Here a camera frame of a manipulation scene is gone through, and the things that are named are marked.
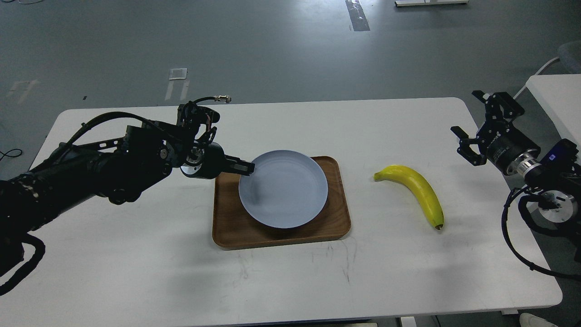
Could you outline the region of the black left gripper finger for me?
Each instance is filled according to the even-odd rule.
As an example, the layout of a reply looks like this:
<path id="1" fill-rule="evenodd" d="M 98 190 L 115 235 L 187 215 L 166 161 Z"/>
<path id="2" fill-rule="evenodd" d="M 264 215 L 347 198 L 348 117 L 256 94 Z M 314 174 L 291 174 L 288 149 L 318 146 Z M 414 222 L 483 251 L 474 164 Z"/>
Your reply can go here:
<path id="1" fill-rule="evenodd" d="M 223 165 L 224 173 L 238 174 L 241 176 L 251 176 L 255 171 L 255 164 L 253 162 L 243 161 L 241 158 L 225 155 Z"/>

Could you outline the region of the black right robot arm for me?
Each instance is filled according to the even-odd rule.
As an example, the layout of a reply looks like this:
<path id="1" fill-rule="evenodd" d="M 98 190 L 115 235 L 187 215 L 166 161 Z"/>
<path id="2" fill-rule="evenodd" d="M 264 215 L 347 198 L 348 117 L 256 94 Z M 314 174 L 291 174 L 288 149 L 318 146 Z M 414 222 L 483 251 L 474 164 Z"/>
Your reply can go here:
<path id="1" fill-rule="evenodd" d="M 492 94 L 475 90 L 472 95 L 485 106 L 485 122 L 471 138 L 460 127 L 451 131 L 458 137 L 457 153 L 473 166 L 492 162 L 505 176 L 519 175 L 537 189 L 539 208 L 546 213 L 560 211 L 555 228 L 541 228 L 533 220 L 528 225 L 538 233 L 568 238 L 576 247 L 574 260 L 580 261 L 580 166 L 578 149 L 572 141 L 561 139 L 545 157 L 540 147 L 514 126 L 524 114 L 523 107 L 506 92 Z"/>

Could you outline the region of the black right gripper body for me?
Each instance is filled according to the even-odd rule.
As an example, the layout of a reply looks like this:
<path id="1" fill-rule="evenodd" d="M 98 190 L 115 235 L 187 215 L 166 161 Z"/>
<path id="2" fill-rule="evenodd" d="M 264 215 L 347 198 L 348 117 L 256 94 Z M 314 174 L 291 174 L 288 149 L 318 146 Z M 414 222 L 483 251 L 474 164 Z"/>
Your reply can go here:
<path id="1" fill-rule="evenodd" d="M 504 175 L 517 173 L 523 155 L 537 158 L 540 147 L 509 123 L 485 123 L 477 132 L 478 149 Z"/>

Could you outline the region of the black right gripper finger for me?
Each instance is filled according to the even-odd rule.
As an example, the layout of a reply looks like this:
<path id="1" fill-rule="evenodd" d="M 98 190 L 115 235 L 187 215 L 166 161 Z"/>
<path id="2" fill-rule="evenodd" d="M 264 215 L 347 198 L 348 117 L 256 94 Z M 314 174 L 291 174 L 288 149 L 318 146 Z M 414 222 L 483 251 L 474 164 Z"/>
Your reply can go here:
<path id="1" fill-rule="evenodd" d="M 525 114 L 525 109 L 507 92 L 484 93 L 472 91 L 472 95 L 485 106 L 485 123 L 504 122 L 512 124 Z"/>
<path id="2" fill-rule="evenodd" d="M 485 165 L 487 158 L 485 155 L 473 151 L 471 145 L 478 145 L 478 138 L 470 138 L 468 134 L 459 126 L 452 126 L 451 132 L 458 138 L 457 153 L 473 166 Z"/>

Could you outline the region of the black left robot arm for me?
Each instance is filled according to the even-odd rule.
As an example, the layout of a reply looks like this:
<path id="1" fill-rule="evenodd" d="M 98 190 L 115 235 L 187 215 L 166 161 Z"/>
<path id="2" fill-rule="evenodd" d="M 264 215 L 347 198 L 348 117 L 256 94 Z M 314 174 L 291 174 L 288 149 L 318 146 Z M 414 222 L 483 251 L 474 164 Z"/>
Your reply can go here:
<path id="1" fill-rule="evenodd" d="M 1 182 L 1 285 L 7 294 L 45 254 L 31 234 L 94 196 L 110 203 L 133 203 L 174 168 L 189 178 L 214 179 L 221 173 L 250 176 L 251 162 L 231 157 L 214 141 L 220 114 L 201 102 L 230 102 L 228 95 L 181 104 L 174 124 L 128 112 L 100 114 L 35 168 Z"/>

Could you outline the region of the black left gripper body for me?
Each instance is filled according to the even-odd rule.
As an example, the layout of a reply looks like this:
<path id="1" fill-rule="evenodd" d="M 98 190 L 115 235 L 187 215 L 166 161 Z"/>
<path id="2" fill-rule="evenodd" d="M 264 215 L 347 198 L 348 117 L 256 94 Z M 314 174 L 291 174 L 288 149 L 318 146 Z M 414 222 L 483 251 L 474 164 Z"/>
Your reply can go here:
<path id="1" fill-rule="evenodd" d="M 189 178 L 214 179 L 226 168 L 226 155 L 218 143 L 208 147 L 194 148 L 181 165 L 183 175 Z"/>

